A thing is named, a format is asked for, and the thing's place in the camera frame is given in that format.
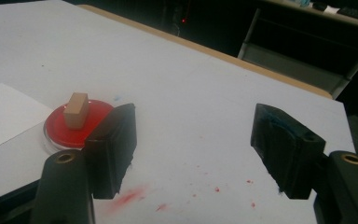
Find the white paper sheet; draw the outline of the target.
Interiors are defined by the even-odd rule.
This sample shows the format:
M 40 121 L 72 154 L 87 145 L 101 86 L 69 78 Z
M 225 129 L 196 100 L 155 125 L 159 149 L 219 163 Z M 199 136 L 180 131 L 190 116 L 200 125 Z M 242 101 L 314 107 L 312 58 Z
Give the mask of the white paper sheet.
M 0 84 L 0 145 L 44 121 L 51 112 L 32 97 Z

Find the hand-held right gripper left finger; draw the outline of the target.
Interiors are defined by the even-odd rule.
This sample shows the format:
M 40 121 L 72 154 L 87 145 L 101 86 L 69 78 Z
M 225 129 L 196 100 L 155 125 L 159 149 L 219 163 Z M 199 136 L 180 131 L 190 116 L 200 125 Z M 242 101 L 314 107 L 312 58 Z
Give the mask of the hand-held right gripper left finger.
M 134 104 L 111 110 L 86 138 L 84 151 L 94 199 L 113 199 L 120 192 L 136 146 Z

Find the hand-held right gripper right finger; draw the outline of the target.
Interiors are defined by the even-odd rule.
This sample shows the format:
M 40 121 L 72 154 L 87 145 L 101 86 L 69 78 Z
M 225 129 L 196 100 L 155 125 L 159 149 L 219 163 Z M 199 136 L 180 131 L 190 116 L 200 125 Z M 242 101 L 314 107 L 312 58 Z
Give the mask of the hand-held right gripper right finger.
M 325 141 L 271 105 L 257 104 L 251 146 L 289 199 L 308 199 Z

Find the dark device with red light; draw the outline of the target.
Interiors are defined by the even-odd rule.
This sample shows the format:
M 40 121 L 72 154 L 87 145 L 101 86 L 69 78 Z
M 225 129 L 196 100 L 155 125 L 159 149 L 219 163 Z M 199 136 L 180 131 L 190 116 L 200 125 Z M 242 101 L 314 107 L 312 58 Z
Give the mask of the dark device with red light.
M 188 20 L 193 0 L 163 0 L 161 27 L 171 35 L 179 36 Z

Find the grey metal shelf rack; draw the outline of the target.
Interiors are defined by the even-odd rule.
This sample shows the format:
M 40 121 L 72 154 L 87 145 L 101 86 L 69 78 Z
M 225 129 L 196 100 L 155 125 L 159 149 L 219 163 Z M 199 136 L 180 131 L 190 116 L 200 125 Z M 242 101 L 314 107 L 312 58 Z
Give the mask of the grey metal shelf rack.
M 358 19 L 291 0 L 251 0 L 240 59 L 338 97 L 358 74 Z

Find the red round plate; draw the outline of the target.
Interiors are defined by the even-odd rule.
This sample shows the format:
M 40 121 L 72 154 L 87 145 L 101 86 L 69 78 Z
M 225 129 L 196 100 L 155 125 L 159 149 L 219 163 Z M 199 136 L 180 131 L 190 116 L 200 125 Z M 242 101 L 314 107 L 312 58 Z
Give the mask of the red round plate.
M 46 119 L 45 134 L 55 150 L 74 148 L 79 149 L 85 145 L 86 138 L 108 115 L 114 107 L 99 100 L 89 100 L 89 113 L 84 126 L 80 130 L 69 129 L 64 121 L 63 111 L 66 104 L 56 108 Z

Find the wooden stamp block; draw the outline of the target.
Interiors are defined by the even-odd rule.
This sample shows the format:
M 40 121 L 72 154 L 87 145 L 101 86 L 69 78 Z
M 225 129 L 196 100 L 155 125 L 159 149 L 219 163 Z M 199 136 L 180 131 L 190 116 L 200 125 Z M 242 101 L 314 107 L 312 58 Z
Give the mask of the wooden stamp block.
M 63 110 L 65 125 L 70 130 L 83 128 L 89 113 L 89 97 L 84 92 L 74 92 Z

